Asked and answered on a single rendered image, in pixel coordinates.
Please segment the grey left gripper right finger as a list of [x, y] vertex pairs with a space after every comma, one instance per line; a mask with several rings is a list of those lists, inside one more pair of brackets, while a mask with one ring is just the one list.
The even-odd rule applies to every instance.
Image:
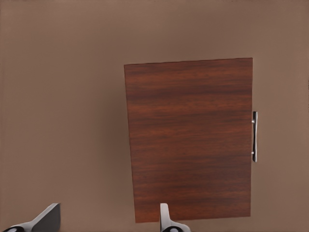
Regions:
[[169, 207], [167, 203], [160, 204], [160, 232], [191, 232], [185, 225], [170, 219]]

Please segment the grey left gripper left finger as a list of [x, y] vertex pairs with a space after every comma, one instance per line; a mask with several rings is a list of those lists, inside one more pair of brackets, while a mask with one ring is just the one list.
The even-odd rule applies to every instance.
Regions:
[[60, 203], [52, 203], [33, 220], [13, 225], [3, 232], [58, 232], [60, 225]]

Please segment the dark wooden cabinet box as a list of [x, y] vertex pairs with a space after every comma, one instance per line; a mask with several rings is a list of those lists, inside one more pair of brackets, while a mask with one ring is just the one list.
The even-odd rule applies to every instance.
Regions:
[[124, 71], [135, 221], [250, 216], [253, 59]]

